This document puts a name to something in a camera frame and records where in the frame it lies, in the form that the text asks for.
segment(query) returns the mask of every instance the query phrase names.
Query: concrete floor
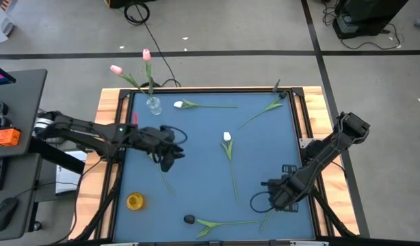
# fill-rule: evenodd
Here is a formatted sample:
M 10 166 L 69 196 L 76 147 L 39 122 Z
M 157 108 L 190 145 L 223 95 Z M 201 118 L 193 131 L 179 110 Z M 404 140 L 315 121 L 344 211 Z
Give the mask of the concrete floor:
M 308 3 L 321 49 L 346 50 L 332 27 L 323 25 L 319 0 Z M 162 51 L 313 51 L 300 1 L 157 0 L 148 5 L 148 26 Z M 411 0 L 393 19 L 405 37 L 401 50 L 420 50 L 420 29 L 413 26 L 418 17 L 420 0 Z M 0 44 L 0 54 L 155 51 L 144 27 L 130 26 L 101 0 L 20 1 L 13 18 L 18 28 Z M 388 37 L 348 44 L 394 45 Z M 323 85 L 315 56 L 167 60 L 183 86 L 272 85 L 277 79 L 281 85 Z M 353 111 L 371 124 L 367 141 L 350 150 L 371 237 L 420 241 L 420 56 L 330 56 L 324 61 L 338 110 Z M 6 70 L 46 68 L 41 107 L 85 120 L 94 119 L 102 88 L 127 86 L 108 70 L 111 64 L 143 75 L 139 58 L 0 59 Z M 160 58 L 154 58 L 153 71 L 157 81 L 170 78 Z M 38 218 L 45 229 L 0 245 L 59 239 L 70 227 L 73 202 L 41 204 Z

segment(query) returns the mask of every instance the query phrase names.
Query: blue table surface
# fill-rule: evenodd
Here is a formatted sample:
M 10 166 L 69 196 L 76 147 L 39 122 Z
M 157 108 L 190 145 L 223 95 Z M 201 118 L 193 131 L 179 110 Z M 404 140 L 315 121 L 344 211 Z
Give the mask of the blue table surface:
M 283 106 L 239 129 L 249 117 L 264 110 L 276 95 L 157 94 L 157 97 L 163 112 L 152 115 L 146 107 L 147 97 L 135 95 L 133 111 L 139 115 L 139 127 L 166 124 L 185 131 L 189 137 L 181 145 L 185 158 L 176 160 L 172 169 L 164 173 L 173 195 L 146 153 L 127 150 L 114 234 L 116 243 L 314 238 L 307 199 L 299 202 L 298 213 L 273 212 L 261 232 L 261 223 L 222 225 L 196 238 L 205 227 L 183 222 L 185 215 L 212 222 L 264 220 L 266 214 L 254 212 L 249 205 L 255 193 L 266 191 L 260 182 L 280 178 L 283 164 L 300 167 L 288 98 L 279 101 Z M 174 108 L 174 102 L 183 98 L 199 104 L 237 105 L 238 108 Z M 220 144 L 225 131 L 233 138 L 238 202 L 228 158 Z M 175 134 L 176 141 L 183 139 L 180 133 Z M 132 192 L 145 197 L 145 209 L 131 211 L 127 208 L 126 199 Z M 254 205 L 258 210 L 269 208 L 267 195 L 257 197 Z

